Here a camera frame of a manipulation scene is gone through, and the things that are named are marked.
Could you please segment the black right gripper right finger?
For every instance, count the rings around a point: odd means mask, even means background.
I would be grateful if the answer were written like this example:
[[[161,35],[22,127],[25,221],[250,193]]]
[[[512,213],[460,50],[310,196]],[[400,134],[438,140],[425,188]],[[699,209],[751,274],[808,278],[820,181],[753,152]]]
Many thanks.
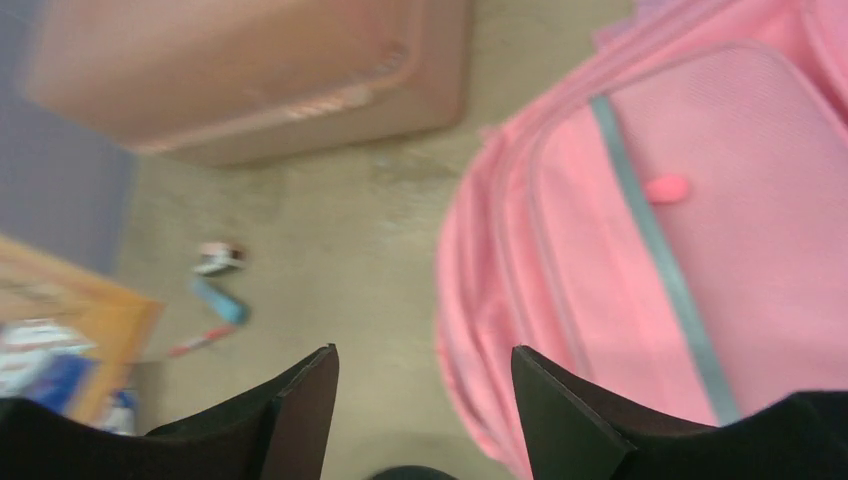
[[[796,392],[723,427],[586,381],[528,346],[511,355],[535,479],[844,479],[847,394]]]

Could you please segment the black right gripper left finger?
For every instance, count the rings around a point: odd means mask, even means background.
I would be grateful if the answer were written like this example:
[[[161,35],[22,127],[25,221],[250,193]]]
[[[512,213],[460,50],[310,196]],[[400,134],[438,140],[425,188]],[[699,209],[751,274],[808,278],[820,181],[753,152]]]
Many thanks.
[[[30,400],[1,402],[4,479],[318,479],[339,355],[322,346],[248,391],[143,436],[108,433]]]

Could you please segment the pink student backpack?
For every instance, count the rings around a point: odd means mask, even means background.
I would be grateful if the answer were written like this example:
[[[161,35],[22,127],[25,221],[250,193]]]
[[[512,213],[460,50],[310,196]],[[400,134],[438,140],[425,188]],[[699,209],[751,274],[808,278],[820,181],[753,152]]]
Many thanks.
[[[723,427],[847,394],[847,5],[664,1],[487,138],[436,255],[469,435],[535,479],[528,346]]]

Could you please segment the blue orange picture book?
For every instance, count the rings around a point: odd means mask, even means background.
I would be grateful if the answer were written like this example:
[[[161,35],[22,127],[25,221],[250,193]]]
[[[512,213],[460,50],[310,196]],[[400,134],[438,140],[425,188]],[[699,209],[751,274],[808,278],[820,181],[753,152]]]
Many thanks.
[[[158,301],[3,237],[2,398],[135,434],[130,376],[162,310]]]

